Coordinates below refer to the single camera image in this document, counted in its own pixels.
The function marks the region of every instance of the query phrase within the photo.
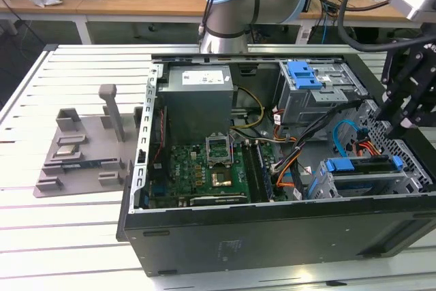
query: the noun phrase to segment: motherboard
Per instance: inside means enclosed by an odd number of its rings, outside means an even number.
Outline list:
[[[213,161],[227,154],[228,162]],[[155,208],[260,202],[273,196],[268,170],[275,157],[268,142],[174,145],[169,157],[169,182],[151,187]]]

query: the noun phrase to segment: computer tower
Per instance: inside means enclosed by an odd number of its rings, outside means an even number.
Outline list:
[[[275,67],[268,80],[265,63]],[[166,99],[168,74],[194,70],[190,93],[234,84],[232,127],[202,142],[174,142],[172,131],[186,128]],[[387,258],[436,227],[436,150],[418,129],[386,137],[389,122],[375,119],[384,88],[358,55],[153,54],[144,92],[117,238],[131,243],[149,277]],[[186,119],[223,121],[214,99],[190,104]],[[197,114],[203,106],[208,114]],[[274,108],[279,119],[265,114]],[[315,126],[295,170],[279,169],[282,179],[277,167],[292,154],[290,137]],[[379,154],[360,153],[361,140]]]

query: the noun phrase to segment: floor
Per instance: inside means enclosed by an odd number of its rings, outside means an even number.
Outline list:
[[[72,22],[27,22],[46,44],[79,44],[80,38]],[[89,25],[96,44],[195,44],[197,42],[197,24],[159,23],[153,26],[136,23],[140,37],[134,37],[131,23],[92,22]],[[290,26],[287,31],[278,25],[255,26],[256,42],[268,44],[293,44],[298,27]],[[383,30],[380,40],[385,40],[389,30]],[[311,38],[311,44],[321,44],[324,29],[317,29]],[[416,34],[415,31],[402,30],[396,36],[405,37]],[[335,27],[326,31],[325,44],[342,44]],[[7,33],[0,35],[0,108],[29,71],[33,62],[41,53],[43,45],[28,28],[21,24],[18,35]]]

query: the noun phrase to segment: wooden desk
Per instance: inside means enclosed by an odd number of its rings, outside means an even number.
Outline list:
[[[63,0],[62,5],[40,8],[29,0],[11,0],[11,6],[25,20],[70,20],[76,23],[83,44],[90,44],[87,22],[191,22],[198,23],[206,0]],[[349,0],[349,5],[363,7],[373,0]],[[307,13],[302,13],[291,25],[299,25],[297,44],[307,43],[313,26],[320,19],[321,5],[312,0]],[[13,19],[4,4],[0,4],[0,19]],[[419,27],[409,22],[390,6],[369,12],[347,12],[345,25],[353,27]]]
[[[201,16],[206,0],[83,0],[79,14]]]

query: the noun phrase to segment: aluminum profile table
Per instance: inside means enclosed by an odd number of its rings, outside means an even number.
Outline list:
[[[273,54],[356,53],[346,46],[252,46]],[[33,186],[60,108],[101,114],[99,85],[115,83],[120,112],[144,99],[151,54],[190,45],[59,46],[44,51],[0,112],[0,290],[430,290],[436,232],[386,259],[148,278],[129,243],[115,239],[122,192],[36,199]],[[380,75],[385,54],[361,54]],[[425,131],[436,143],[436,133]]]

